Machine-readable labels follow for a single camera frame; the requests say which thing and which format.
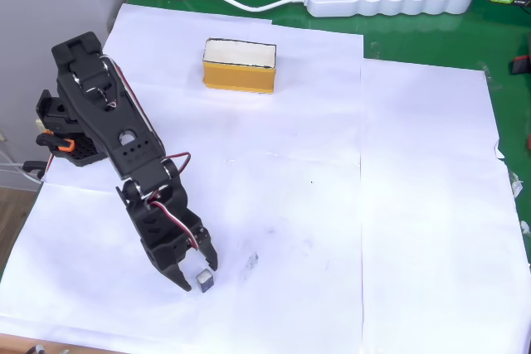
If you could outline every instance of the wooden floor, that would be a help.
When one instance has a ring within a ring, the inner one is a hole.
[[[0,273],[32,209],[36,194],[0,187]]]

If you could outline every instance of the power cord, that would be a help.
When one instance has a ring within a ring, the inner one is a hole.
[[[20,168],[20,165],[21,163],[15,163],[15,161],[13,161],[11,159],[11,157],[9,155],[7,155],[4,151],[2,151],[0,149],[0,155],[2,155],[4,158],[6,158],[9,163],[0,163],[0,166],[10,166],[10,167],[14,167],[15,170],[17,170],[17,172],[21,173],[25,178],[27,178],[28,180],[31,180],[33,182],[36,182],[37,184],[41,184],[41,180],[38,180],[36,179],[35,177],[31,176],[30,174],[24,172],[21,168]]]
[[[278,2],[267,4],[261,7],[249,7],[249,6],[246,6],[245,4],[241,4],[240,2],[237,2],[236,0],[223,0],[223,1],[230,3],[232,6],[236,6],[240,8],[241,10],[246,10],[248,12],[264,12],[265,10],[270,10],[278,6],[282,6],[283,4],[304,3],[306,0],[279,0]]]

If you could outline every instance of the white paper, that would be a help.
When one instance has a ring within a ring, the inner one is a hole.
[[[255,22],[198,25],[169,11],[163,18],[140,11],[122,7],[104,51],[124,72],[168,155],[189,151],[188,168],[203,171],[248,153],[359,165],[362,36]],[[208,89],[202,53],[209,37],[275,43],[275,93]],[[46,181],[107,192],[123,185],[108,160],[76,167],[54,159]]]
[[[275,93],[206,88],[208,37],[275,41]],[[362,37],[121,12],[105,52],[167,154],[192,153],[182,180],[219,255],[215,285],[186,293],[149,263],[108,160],[56,159],[0,284],[0,332],[124,352],[358,353]],[[206,263],[188,251],[180,266],[194,284]]]
[[[365,61],[363,352],[527,353],[531,276],[485,75]]]

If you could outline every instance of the yellow box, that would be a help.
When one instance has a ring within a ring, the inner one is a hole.
[[[208,39],[203,82],[213,89],[273,93],[276,45]]]

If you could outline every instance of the green desk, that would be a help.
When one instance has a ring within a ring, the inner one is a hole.
[[[262,6],[277,0],[238,1]],[[516,199],[519,218],[531,225],[531,154],[526,149],[531,134],[531,75],[512,76],[508,67],[515,56],[529,51],[531,15],[521,8],[474,0],[470,10],[459,16],[315,18],[300,4],[252,13],[221,0],[128,0],[128,3],[266,18],[285,27],[358,33],[365,35],[366,58],[484,70],[501,137],[499,149],[509,169],[524,182]],[[524,243],[531,263],[531,237],[524,235]]]

